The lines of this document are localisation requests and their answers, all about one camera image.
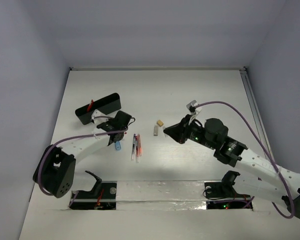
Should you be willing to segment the black gel pen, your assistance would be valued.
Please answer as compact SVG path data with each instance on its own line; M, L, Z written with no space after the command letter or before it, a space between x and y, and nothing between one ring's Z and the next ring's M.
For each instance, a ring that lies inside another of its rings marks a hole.
M136 154L136 134L133 134L132 139L132 150L131 150L131 160L135 160L135 154Z

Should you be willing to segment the red clear pen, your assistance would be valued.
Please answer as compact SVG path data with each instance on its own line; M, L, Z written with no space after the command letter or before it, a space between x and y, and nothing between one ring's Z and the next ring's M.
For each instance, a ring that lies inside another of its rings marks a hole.
M141 136L140 134L136 135L136 162L140 162L140 157L142 156L142 147L141 147Z

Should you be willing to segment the red gel pen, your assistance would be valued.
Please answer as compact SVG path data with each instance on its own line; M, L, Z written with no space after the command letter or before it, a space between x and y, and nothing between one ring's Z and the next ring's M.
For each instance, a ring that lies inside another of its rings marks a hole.
M92 99L92 100L90 101L88 107L87 107L87 110L86 110L87 112L90 112L90 111L91 111L91 108L92 108L93 104L94 104L94 100Z

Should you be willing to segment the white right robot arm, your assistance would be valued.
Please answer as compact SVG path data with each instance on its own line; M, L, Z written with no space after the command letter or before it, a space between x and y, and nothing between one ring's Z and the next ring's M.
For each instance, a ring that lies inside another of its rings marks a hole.
M164 134L179 144L194 141L214 151L214 158L236 169L231 179L220 183L225 196L247 194L285 207L300 219L300 173L272 164L228 136L228 127L217 118L204 124L186 115L180 123L164 129Z

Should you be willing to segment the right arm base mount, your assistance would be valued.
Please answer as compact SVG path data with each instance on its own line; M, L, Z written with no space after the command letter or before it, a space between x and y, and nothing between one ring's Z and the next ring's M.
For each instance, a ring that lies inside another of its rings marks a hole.
M234 189L238 176L238 172L230 170L221 180L204 183L202 195L206 199L207 210L253 210L251 196L239 194Z

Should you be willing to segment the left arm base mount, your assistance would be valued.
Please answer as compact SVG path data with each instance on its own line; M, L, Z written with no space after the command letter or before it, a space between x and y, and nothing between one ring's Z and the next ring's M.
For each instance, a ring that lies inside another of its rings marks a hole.
M71 210L116 210L117 182L103 181L93 172L85 172L95 179L95 183L89 191L72 191L68 207Z

